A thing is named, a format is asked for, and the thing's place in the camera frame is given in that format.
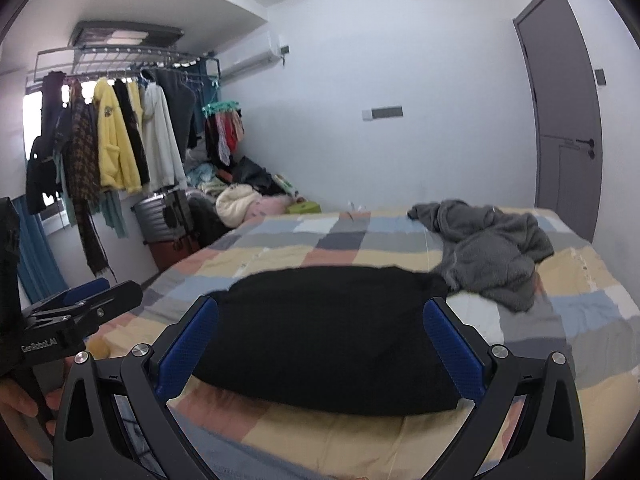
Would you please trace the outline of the person's left hand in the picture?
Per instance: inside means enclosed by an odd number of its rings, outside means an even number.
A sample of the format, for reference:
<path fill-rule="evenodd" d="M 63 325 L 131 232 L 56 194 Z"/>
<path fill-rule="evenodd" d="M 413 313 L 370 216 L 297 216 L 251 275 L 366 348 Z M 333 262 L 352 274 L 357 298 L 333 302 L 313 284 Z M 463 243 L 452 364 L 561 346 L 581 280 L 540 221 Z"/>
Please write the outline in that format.
<path fill-rule="evenodd" d="M 37 403 L 11 379 L 1 381 L 1 417 L 11 431 L 12 436 L 27 437 L 29 435 L 21 416 L 35 418 L 38 414 Z M 61 405 L 63 389 L 58 388 L 46 394 L 44 397 L 48 408 L 58 411 Z M 48 434 L 54 436 L 56 421 L 46 422 Z"/>

